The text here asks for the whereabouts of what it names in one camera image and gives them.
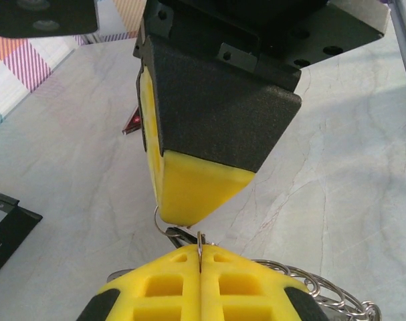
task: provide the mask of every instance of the metal ring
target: metal ring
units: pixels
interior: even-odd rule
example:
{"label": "metal ring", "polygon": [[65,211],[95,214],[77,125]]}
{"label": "metal ring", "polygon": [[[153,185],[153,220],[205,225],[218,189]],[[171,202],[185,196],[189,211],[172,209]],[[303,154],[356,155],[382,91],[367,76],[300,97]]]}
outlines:
{"label": "metal ring", "polygon": [[198,263],[201,273],[201,263],[203,260],[203,244],[205,243],[205,236],[200,231],[197,232],[197,250],[198,250]]}
{"label": "metal ring", "polygon": [[383,316],[381,314],[381,309],[375,303],[371,301],[364,301],[362,305],[365,307],[365,311],[369,314],[371,321],[382,321]]}
{"label": "metal ring", "polygon": [[289,266],[290,270],[292,271],[292,273],[290,274],[290,276],[292,276],[293,278],[304,278],[304,284],[308,287],[308,284],[311,283],[313,286],[313,289],[310,291],[310,295],[315,297],[318,296],[320,294],[320,284],[317,282],[317,280],[313,277],[313,275],[311,273],[308,273],[304,270],[298,269],[294,266]]}
{"label": "metal ring", "polygon": [[111,273],[108,276],[107,282],[111,282],[111,281],[115,280],[116,278],[119,278],[120,276],[123,276],[124,274],[127,274],[128,272],[131,272],[131,271],[134,271],[134,269],[120,270],[120,271]]}
{"label": "metal ring", "polygon": [[254,259],[253,261],[256,263],[259,263],[263,266],[266,266],[267,268],[270,268],[271,270],[282,271],[285,275],[290,276],[290,269],[284,264],[270,261],[268,259]]}
{"label": "metal ring", "polygon": [[155,211],[154,211],[154,222],[155,222],[155,227],[160,231],[161,234],[163,234],[164,236],[167,236],[167,237],[180,237],[180,236],[182,236],[182,235],[179,235],[179,234],[168,234],[168,233],[165,233],[165,232],[158,226],[158,223],[157,223],[157,213],[158,213],[158,205],[155,207]]}
{"label": "metal ring", "polygon": [[189,244],[197,244],[197,236],[193,235],[192,231],[181,229],[179,227],[168,227],[165,231],[168,235],[179,234],[179,237],[168,236],[169,240],[178,249]]}
{"label": "metal ring", "polygon": [[345,300],[350,302],[355,306],[356,312],[344,312],[347,316],[352,316],[355,318],[362,318],[362,317],[367,317],[366,309],[363,306],[362,302],[360,302],[358,299],[356,299],[354,296],[349,294],[346,290],[341,289],[343,294],[345,295]]}
{"label": "metal ring", "polygon": [[322,278],[321,276],[317,276],[315,274],[312,274],[312,275],[316,279],[316,281],[320,284],[321,287],[326,288],[327,290],[329,290],[331,292],[334,292],[340,298],[340,301],[338,301],[338,302],[331,299],[330,301],[332,303],[323,303],[323,306],[326,306],[327,308],[330,308],[330,307],[342,308],[343,306],[345,306],[345,301],[346,301],[345,295],[338,286],[335,286],[331,281],[328,281],[325,278]]}

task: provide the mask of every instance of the metal chain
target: metal chain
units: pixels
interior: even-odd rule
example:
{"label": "metal chain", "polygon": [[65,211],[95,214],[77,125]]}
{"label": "metal chain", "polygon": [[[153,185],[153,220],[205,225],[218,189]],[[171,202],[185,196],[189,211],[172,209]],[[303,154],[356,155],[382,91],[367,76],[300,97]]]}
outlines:
{"label": "metal chain", "polygon": [[[343,320],[382,321],[381,310],[376,304],[370,301],[360,302],[347,291],[335,286],[332,282],[322,278],[321,276],[305,272],[304,270],[293,266],[284,265],[266,259],[256,259],[254,261],[266,266],[267,268],[282,272],[287,276],[300,280],[307,286],[310,295],[320,306],[348,317],[348,319]],[[323,289],[332,292],[337,298],[323,296],[320,294]]]}
{"label": "metal chain", "polygon": [[[205,243],[205,239],[204,242],[201,241],[203,235],[200,232],[195,237],[190,230],[185,230],[181,227],[169,227],[165,232],[162,231],[162,233],[168,236],[176,248],[186,244],[199,244],[201,247],[201,244]],[[334,314],[333,320],[382,321],[381,310],[375,303],[370,301],[360,302],[347,291],[335,286],[331,281],[321,276],[268,259],[255,259],[254,262],[300,280],[306,285],[310,295],[322,309],[327,314],[329,312]]]}

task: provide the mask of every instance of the black metal plate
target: black metal plate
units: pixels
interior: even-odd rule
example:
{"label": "black metal plate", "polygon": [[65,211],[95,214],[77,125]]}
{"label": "black metal plate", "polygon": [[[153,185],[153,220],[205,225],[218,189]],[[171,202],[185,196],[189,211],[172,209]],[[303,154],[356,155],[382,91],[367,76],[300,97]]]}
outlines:
{"label": "black metal plate", "polygon": [[17,200],[0,194],[0,212],[5,213],[0,215],[0,269],[42,219],[17,204]]}
{"label": "black metal plate", "polygon": [[50,37],[98,29],[94,0],[0,0],[0,36]]}
{"label": "black metal plate", "polygon": [[173,150],[256,172],[301,106],[299,96],[254,74],[148,36],[161,153]]}

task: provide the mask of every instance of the red object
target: red object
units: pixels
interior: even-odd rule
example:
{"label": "red object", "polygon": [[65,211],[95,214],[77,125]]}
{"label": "red object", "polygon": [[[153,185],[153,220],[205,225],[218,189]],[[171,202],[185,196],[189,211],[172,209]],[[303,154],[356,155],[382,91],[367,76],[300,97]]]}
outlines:
{"label": "red object", "polygon": [[131,114],[131,117],[127,120],[127,123],[122,130],[122,133],[124,135],[130,134],[131,132],[135,132],[136,130],[139,130],[142,128],[142,124],[140,121],[142,118],[140,117],[140,112],[138,111],[138,108]]}

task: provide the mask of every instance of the screw hole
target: screw hole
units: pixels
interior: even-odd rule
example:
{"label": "screw hole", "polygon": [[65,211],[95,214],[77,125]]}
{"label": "screw hole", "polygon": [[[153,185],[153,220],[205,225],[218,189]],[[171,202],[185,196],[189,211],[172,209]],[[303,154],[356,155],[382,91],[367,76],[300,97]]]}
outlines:
{"label": "screw hole", "polygon": [[231,53],[229,51],[225,52],[223,54],[223,60],[230,60],[231,59]]}
{"label": "screw hole", "polygon": [[337,56],[337,55],[343,53],[344,50],[341,47],[337,47],[335,45],[330,45],[328,47],[323,48],[323,52],[326,55]]}
{"label": "screw hole", "polygon": [[165,12],[164,10],[158,11],[158,18],[160,18],[160,20],[167,19],[167,12]]}
{"label": "screw hole", "polygon": [[310,32],[302,28],[295,28],[290,32],[290,35],[299,40],[305,40],[310,37]]}
{"label": "screw hole", "polygon": [[294,61],[294,64],[296,64],[299,67],[307,67],[311,63],[308,60],[305,60],[305,59],[297,59],[297,60]]}
{"label": "screw hole", "polygon": [[32,26],[40,31],[55,31],[60,28],[60,25],[53,20],[38,20]]}

